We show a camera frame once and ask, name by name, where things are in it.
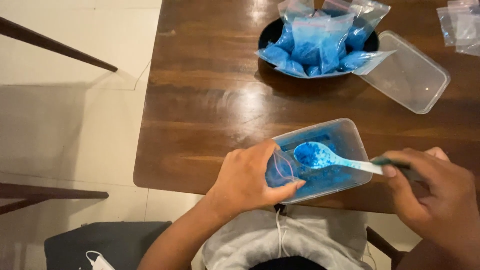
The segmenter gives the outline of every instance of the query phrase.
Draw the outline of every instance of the white charger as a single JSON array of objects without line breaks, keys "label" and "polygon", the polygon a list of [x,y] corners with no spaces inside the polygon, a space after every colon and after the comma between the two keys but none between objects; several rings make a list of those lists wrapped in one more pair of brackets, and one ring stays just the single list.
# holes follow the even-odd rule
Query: white charger
[{"label": "white charger", "polygon": [[[96,260],[93,261],[92,259],[90,259],[88,257],[88,253],[95,253],[95,254],[98,254],[98,257],[96,257]],[[87,257],[87,259],[90,261],[90,264],[92,264],[92,270],[115,270],[115,268],[113,268],[113,266],[111,266],[107,260],[103,257],[103,255],[99,252],[96,252],[96,251],[93,251],[93,250],[89,250],[85,253],[85,256]]]}]

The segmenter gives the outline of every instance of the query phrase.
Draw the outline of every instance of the white plastic spoon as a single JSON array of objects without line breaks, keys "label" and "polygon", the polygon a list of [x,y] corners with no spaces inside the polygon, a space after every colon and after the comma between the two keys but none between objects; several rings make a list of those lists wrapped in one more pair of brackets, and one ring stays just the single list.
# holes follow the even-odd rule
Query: white plastic spoon
[{"label": "white plastic spoon", "polygon": [[381,166],[365,161],[344,159],[326,145],[317,142],[306,142],[298,145],[293,151],[293,156],[298,162],[312,169],[341,165],[383,175]]}]

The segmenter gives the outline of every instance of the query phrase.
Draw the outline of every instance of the spoon handle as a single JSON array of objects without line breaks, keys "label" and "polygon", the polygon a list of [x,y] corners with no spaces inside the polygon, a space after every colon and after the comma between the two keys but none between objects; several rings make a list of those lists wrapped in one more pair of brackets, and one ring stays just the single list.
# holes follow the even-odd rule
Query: spoon handle
[{"label": "spoon handle", "polygon": [[358,161],[358,160],[347,160],[347,159],[344,159],[344,161],[346,162],[340,165],[344,165],[344,166],[352,167],[354,169],[358,169],[366,172],[372,172],[380,175],[384,174],[381,166],[375,165],[370,162]]}]

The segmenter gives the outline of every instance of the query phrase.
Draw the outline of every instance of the right hand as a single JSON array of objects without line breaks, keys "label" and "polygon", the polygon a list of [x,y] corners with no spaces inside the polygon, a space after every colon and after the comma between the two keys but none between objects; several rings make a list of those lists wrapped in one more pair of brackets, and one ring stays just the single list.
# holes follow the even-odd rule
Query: right hand
[{"label": "right hand", "polygon": [[428,195],[417,198],[398,168],[383,166],[396,213],[405,225],[454,253],[479,246],[480,215],[475,177],[470,171],[451,163],[438,147],[426,152],[388,151],[382,157],[409,164],[428,186]]}]

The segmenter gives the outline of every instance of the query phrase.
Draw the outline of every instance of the wooden table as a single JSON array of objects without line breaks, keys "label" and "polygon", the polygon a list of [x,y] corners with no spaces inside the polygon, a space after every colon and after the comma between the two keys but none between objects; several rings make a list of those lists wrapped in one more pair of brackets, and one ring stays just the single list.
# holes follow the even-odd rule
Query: wooden table
[{"label": "wooden table", "polygon": [[[480,58],[446,48],[436,8],[446,1],[388,0],[377,31],[392,30],[452,80],[433,109],[414,114],[355,75],[286,77],[254,52],[278,18],[272,0],[164,0],[152,57],[133,180],[205,194],[235,148],[337,118],[355,122],[370,158],[390,149],[440,146],[480,173]],[[392,213],[382,177],[305,205]]]}]

